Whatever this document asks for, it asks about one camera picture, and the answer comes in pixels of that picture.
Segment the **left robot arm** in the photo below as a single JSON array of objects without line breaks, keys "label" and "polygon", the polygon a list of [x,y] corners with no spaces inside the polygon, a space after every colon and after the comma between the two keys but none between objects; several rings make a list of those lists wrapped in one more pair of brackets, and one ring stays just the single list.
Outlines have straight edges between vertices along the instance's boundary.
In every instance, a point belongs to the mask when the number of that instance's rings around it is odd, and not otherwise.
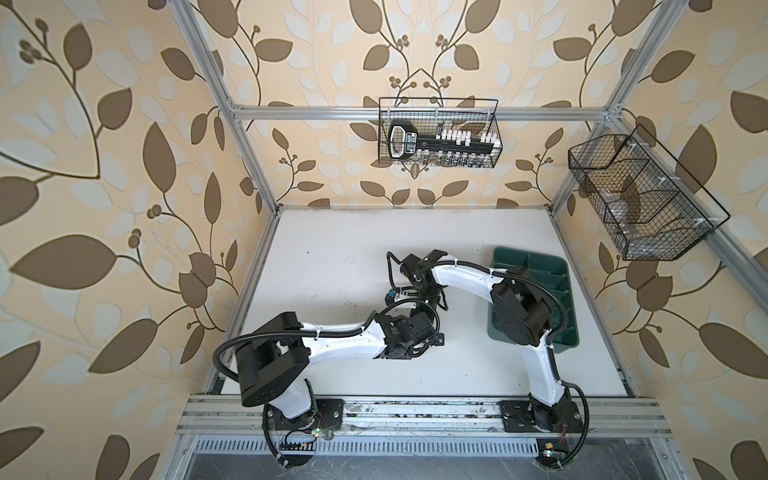
[{"label": "left robot arm", "polygon": [[257,330],[220,344],[217,372],[236,382],[245,407],[261,407],[269,452],[284,468],[302,464],[299,453],[342,424],[342,401],[318,400],[304,373],[329,361],[412,360],[441,346],[440,317],[419,299],[392,303],[361,322],[323,326],[284,312]]}]

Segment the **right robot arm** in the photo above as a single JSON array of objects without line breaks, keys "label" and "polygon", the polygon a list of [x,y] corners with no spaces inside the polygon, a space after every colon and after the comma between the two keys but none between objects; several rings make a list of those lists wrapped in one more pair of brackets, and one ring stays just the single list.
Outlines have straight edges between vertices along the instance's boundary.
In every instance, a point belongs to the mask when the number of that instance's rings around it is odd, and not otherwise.
[{"label": "right robot arm", "polygon": [[537,463],[544,469],[563,470],[581,452],[590,429],[590,409],[583,389],[561,378],[553,339],[570,322],[563,301],[524,267],[500,269],[458,260],[442,250],[404,259],[387,253],[387,270],[400,272],[408,285],[390,285],[385,298],[389,309],[411,305],[426,314],[434,328],[439,310],[447,307],[445,290],[460,289],[487,301],[501,332],[518,346],[529,380],[524,400],[498,404],[508,433],[540,432],[555,440],[539,440]]}]

